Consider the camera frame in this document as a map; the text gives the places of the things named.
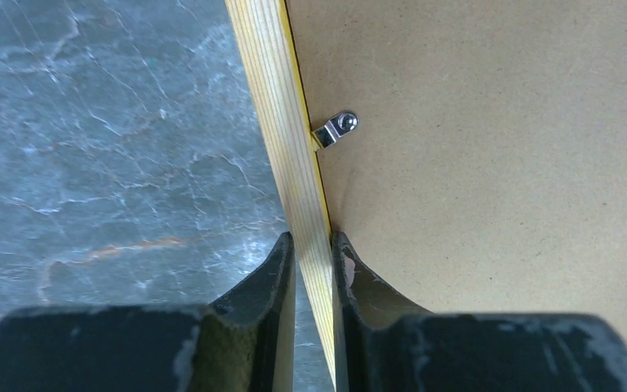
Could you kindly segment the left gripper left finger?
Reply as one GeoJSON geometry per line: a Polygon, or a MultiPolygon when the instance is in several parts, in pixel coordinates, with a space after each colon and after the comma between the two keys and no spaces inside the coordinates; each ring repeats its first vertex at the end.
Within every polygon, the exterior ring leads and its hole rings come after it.
{"type": "Polygon", "coordinates": [[[289,391],[295,249],[208,304],[29,307],[0,321],[0,391],[289,391]]]}

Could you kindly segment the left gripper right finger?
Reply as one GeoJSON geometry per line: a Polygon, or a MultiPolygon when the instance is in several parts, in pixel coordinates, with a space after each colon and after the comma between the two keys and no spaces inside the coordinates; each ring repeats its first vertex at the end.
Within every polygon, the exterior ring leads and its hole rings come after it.
{"type": "Polygon", "coordinates": [[[627,391],[627,345],[592,314],[433,313],[331,239],[339,391],[627,391]]]}

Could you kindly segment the brown backing board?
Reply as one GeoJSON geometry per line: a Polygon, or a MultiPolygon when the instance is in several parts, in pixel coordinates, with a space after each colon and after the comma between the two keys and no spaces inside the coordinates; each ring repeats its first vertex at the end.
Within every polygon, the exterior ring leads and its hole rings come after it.
{"type": "Polygon", "coordinates": [[[627,1],[290,1],[332,224],[438,311],[627,341],[627,1]]]}

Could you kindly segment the wooden picture frame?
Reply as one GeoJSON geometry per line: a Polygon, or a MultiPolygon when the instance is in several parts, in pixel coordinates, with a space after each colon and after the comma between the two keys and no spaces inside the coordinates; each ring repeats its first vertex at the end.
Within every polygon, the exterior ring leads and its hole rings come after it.
{"type": "Polygon", "coordinates": [[[226,2],[327,370],[336,379],[331,224],[284,1],[226,2]]]}

